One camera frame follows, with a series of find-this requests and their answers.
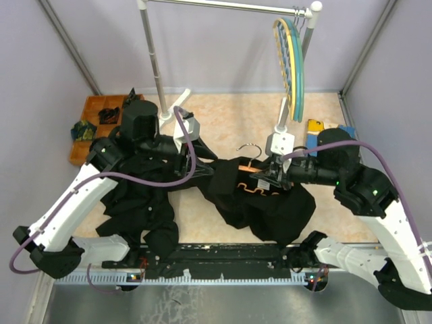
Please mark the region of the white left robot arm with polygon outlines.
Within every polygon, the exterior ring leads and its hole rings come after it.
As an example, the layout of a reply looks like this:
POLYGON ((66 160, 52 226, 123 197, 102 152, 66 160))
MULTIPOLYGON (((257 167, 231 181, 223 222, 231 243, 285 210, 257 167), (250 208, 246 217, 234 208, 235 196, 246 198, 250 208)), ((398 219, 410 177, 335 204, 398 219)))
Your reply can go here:
POLYGON ((172 136, 160 133, 158 107, 151 101, 130 101, 121 124, 109 136, 97 138, 78 175, 54 205, 32 225, 19 226, 13 238, 19 244, 9 261, 11 272, 28 275, 15 266, 27 250, 33 273, 42 271, 54 279, 75 269, 104 262, 136 266, 140 251, 124 231, 98 238, 76 238, 74 232, 95 205, 126 180, 146 188, 173 188, 199 175, 203 159, 216 154, 200 137, 193 113, 175 106, 172 136))

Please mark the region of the black t-shirt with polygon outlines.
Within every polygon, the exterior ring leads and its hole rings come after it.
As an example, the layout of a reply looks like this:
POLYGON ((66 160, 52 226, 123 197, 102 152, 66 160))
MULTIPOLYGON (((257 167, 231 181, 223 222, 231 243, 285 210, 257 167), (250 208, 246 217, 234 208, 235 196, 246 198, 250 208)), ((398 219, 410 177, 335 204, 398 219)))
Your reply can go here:
POLYGON ((259 188, 258 180, 238 169, 247 163, 246 157, 212 161, 208 164, 213 170, 211 175, 192 178, 186 186, 197 187, 228 225, 236 229, 249 227, 262 241, 291 244, 311 220, 315 198, 300 184, 289 190, 259 188))

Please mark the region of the orange hanger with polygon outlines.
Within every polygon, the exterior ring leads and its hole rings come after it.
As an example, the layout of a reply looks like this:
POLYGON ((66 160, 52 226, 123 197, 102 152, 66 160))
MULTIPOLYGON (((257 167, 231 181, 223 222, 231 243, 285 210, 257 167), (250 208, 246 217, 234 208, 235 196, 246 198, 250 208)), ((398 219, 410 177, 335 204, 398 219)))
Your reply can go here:
POLYGON ((240 151, 243 148, 248 147, 248 146, 253 146, 253 147, 257 148, 259 150, 259 153, 255 157, 250 157, 247 165, 239 164, 238 170, 240 172, 247 173, 248 177, 250 179, 256 181, 256 184, 255 184, 255 186, 252 186, 249 188, 248 182, 238 182, 237 188, 242 189, 243 191, 245 191, 249 194, 255 194, 255 195, 260 195, 260 196, 277 196, 277 195, 280 195, 280 193, 282 191, 291 190, 291 189, 277 188, 277 187, 270 185, 268 182, 251 178, 252 173, 256 173, 256 172, 260 172, 262 170, 268 169, 269 168, 269 162, 268 162, 267 167, 254 167, 252 165, 252 162, 253 161, 261 162, 258 160, 258 158, 263 154, 263 150, 259 145, 255 144, 255 143, 251 143, 251 142, 243 144, 242 146, 238 147, 236 150, 240 151))

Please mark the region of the black button-up shirt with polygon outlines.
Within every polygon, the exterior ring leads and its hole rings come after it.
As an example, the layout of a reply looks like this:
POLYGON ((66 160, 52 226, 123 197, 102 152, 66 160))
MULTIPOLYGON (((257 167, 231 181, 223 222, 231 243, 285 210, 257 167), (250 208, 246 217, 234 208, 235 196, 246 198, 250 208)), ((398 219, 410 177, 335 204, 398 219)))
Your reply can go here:
POLYGON ((168 257, 180 238, 168 189, 116 180, 118 185, 101 199, 109 218, 96 228, 98 235, 117 234, 128 243, 130 251, 119 262, 123 266, 132 267, 138 262, 142 240, 160 259, 168 257))

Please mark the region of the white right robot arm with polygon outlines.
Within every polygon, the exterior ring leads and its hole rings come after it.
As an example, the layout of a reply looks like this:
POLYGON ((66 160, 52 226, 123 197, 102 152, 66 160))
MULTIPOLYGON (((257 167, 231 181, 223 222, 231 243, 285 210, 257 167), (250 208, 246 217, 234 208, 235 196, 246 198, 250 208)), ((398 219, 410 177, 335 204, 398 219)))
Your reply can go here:
POLYGON ((431 310, 431 257, 402 191, 388 166, 374 169, 360 161, 365 144, 341 128, 328 128, 317 145, 294 149, 294 137, 275 132, 267 138, 268 168, 254 177, 283 189, 301 184, 333 187, 334 198, 374 233, 385 254, 370 254, 314 231, 287 251, 294 268, 331 265, 373 285, 392 305, 406 311, 431 310))

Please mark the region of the white clothes rack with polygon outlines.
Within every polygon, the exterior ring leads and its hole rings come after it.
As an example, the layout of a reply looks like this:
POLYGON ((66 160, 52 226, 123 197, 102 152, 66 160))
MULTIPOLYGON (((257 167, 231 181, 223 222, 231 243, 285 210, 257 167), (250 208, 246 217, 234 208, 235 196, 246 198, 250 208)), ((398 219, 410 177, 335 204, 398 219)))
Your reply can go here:
MULTIPOLYGON (((144 34, 148 47, 148 54, 151 61, 151 66, 153 70, 153 78, 155 80, 155 85, 157 89, 157 95, 161 104, 161 117, 160 117, 160 126, 168 124, 173 118, 173 107, 168 108, 165 100, 165 93, 162 85, 161 73, 159 70, 159 65, 157 61, 157 55, 155 50, 155 44, 153 41, 153 36, 151 32, 151 25, 149 22, 148 15, 148 5, 149 1, 136 1, 138 10, 140 12, 140 17, 142 21, 142 25, 144 28, 144 34)), ((305 9, 299 8, 280 8, 280 7, 269 7, 265 5, 251 5, 244 3, 230 3, 226 1, 154 1, 160 3, 174 3, 180 5, 193 5, 199 7, 214 7, 218 9, 231 9, 231 10, 240 10, 240 11, 251 11, 258 12, 263 14, 281 14, 283 16, 293 16, 294 17, 294 25, 297 27, 296 21, 300 18, 303 18, 303 22, 307 21, 306 30, 304 32, 304 37, 302 41, 302 51, 303 51, 303 59, 305 60, 308 47, 315 30, 315 26, 317 25, 318 18, 323 10, 323 4, 321 1, 313 1, 311 5, 305 9)), ((177 101, 174 102, 175 105, 181 105, 185 103, 190 97, 191 90, 186 89, 180 97, 178 97, 177 101)), ((275 125, 276 132, 286 132, 286 122, 288 120, 290 109, 288 108, 288 102, 285 97, 282 99, 281 108, 279 112, 279 118, 275 125)))

